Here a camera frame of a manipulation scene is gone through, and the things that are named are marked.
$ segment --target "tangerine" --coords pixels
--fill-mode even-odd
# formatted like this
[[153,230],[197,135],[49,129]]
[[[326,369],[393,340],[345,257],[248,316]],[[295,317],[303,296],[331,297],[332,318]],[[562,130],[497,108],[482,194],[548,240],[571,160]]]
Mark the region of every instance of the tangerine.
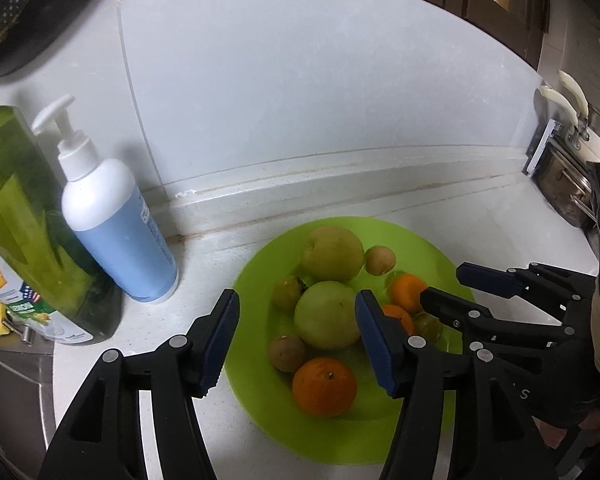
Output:
[[400,308],[397,305],[384,304],[382,306],[382,311],[385,316],[397,317],[404,328],[404,331],[409,335],[415,335],[416,327],[413,323],[413,319],[407,311]]
[[402,307],[409,314],[422,312],[420,293],[427,288],[427,283],[414,274],[401,274],[389,286],[391,301]]
[[305,362],[294,375],[292,393],[298,407],[319,418],[346,412],[358,393],[358,382],[347,365],[330,357]]

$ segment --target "white pump bottle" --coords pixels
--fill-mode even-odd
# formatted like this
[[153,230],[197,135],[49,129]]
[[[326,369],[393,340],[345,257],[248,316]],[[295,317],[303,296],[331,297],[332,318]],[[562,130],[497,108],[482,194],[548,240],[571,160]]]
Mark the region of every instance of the white pump bottle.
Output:
[[40,133],[56,122],[62,135],[58,161],[67,177],[62,214],[102,268],[134,300],[160,303],[178,285],[178,270],[167,243],[151,218],[131,170],[115,158],[102,159],[82,131],[74,131],[65,95],[33,121]]

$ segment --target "green plate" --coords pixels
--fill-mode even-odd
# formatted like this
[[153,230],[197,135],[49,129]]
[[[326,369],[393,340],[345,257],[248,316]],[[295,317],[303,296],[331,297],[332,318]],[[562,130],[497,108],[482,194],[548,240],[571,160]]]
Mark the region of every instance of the green plate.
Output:
[[[267,361],[270,341],[294,331],[293,316],[271,306],[274,282],[286,274],[314,280],[299,268],[309,233],[323,225],[353,231],[365,250],[386,245],[394,250],[395,271],[416,274],[430,286],[473,300],[468,288],[456,280],[454,264],[437,248],[411,231],[374,218],[325,218],[281,234],[262,248],[244,267],[234,288],[240,295],[240,323],[226,359],[225,369],[235,396],[255,423],[284,446],[317,462],[362,465],[384,462],[389,451],[401,400],[391,399],[378,386],[361,342],[339,352],[320,352],[347,364],[358,380],[358,396],[351,409],[336,418],[316,419],[302,412],[291,394],[291,374],[283,374]],[[370,288],[380,304],[389,301],[387,276],[371,276],[364,269],[349,285],[356,291]],[[438,346],[460,352],[458,332],[444,327]],[[443,425],[454,416],[454,397],[445,397]]]

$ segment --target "green bottle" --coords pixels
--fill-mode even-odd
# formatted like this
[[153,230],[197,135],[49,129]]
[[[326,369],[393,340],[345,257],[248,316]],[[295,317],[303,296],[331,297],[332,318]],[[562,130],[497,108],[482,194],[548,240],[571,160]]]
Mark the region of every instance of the green bottle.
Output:
[[120,323],[122,293],[65,223],[61,195],[20,111],[0,106],[0,301],[46,338],[97,343]]

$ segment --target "white tile wall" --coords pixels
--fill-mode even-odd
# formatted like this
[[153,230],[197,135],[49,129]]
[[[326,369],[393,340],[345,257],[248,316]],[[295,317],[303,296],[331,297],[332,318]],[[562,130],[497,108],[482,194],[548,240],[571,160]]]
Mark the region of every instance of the white tile wall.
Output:
[[[103,156],[127,163],[142,189],[160,186],[126,76],[116,0],[93,0],[38,58],[0,78],[0,105],[19,107],[29,122],[66,93],[77,98],[69,108],[74,127],[91,136]],[[41,142],[52,163],[56,143],[52,135]]]
[[319,153],[528,145],[540,77],[420,0],[122,0],[165,184]]
[[[549,84],[562,89],[557,78],[560,69],[571,74],[587,99],[599,106],[600,22],[583,0],[551,0],[549,32],[542,44],[538,72]],[[564,94],[573,102],[568,92]]]

